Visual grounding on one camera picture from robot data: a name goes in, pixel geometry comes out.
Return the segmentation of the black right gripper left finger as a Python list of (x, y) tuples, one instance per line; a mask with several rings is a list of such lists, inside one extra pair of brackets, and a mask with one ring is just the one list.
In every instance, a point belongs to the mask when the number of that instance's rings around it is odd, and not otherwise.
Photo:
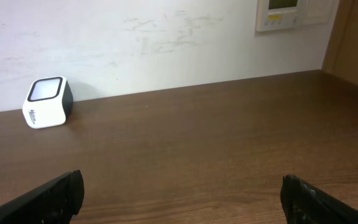
[(0, 223), (70, 223), (84, 196), (81, 172), (66, 172), (1, 205)]

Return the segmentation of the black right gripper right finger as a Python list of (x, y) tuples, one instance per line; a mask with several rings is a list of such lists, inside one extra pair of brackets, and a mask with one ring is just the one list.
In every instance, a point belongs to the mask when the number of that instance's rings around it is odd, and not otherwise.
[(295, 175), (283, 177), (280, 201), (288, 224), (358, 224), (358, 210)]

